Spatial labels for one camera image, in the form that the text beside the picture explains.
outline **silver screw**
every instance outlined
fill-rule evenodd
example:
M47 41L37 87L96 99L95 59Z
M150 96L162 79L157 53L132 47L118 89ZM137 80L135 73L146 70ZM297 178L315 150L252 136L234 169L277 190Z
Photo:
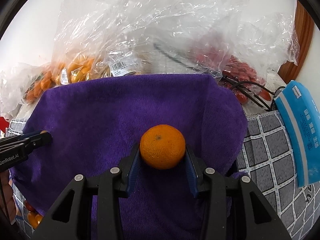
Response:
M113 167L113 168L111 168L111 170L110 170L110 172L112 173L112 174L116 174L116 173L118 173L120 171L120 169L118 168L118 167Z
M250 182L250 178L249 178L248 176L243 176L243 177L241 178L241 180L242 180L243 182L245 182L245 183L249 183L249 182Z
M213 168L206 168L205 172L208 174L214 174L216 171Z
M75 176L75 181L81 181L83 179L83 175L78 174Z

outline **purple cloth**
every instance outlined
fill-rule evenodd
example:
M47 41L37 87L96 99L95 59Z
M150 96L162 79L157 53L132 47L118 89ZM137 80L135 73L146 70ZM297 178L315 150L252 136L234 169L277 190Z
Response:
M195 154L222 174L247 129L236 96L208 75L125 76L62 86L42 95L24 129L47 130L53 143L11 169L13 181L45 214L76 174L90 177L116 166L158 124L180 130ZM135 191L120 200L120 209L125 239L199 239L203 205L191 195L181 163L164 171L142 165Z

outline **white price label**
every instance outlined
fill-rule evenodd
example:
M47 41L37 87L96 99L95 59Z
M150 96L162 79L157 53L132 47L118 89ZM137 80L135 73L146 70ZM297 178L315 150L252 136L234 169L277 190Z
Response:
M67 70L65 68L62 69L62 71L61 71L60 81L61 81L61 85L68 85L69 84Z
M130 66L122 61L110 65L110 71L114 77L121 77L134 72L134 70Z

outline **blue tissue pack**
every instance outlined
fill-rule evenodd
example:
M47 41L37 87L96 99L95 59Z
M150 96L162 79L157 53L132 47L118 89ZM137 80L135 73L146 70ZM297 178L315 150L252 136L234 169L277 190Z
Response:
M320 181L320 114L310 92L291 81L275 103L292 144L298 186Z

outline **transparent plastic wrap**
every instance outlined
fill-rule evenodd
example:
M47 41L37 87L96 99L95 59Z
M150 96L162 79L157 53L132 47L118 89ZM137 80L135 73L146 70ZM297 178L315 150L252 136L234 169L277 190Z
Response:
M0 113L3 115L19 104L34 103L44 91L54 86L50 64L40 67L18 63L0 73Z
M151 73L222 76L246 0L119 0L105 12L92 79Z
M113 0L64 0L52 53L52 76L57 85L89 78L103 41L103 26L96 23Z
M261 85L266 84L268 70L278 71L286 61L297 64L299 43L294 28L294 18L277 13L250 22L242 22L234 40L234 52L223 70L223 75L237 82L249 81ZM220 82L227 88L231 84ZM243 84L253 93L261 88ZM242 104L248 100L246 96L234 89Z

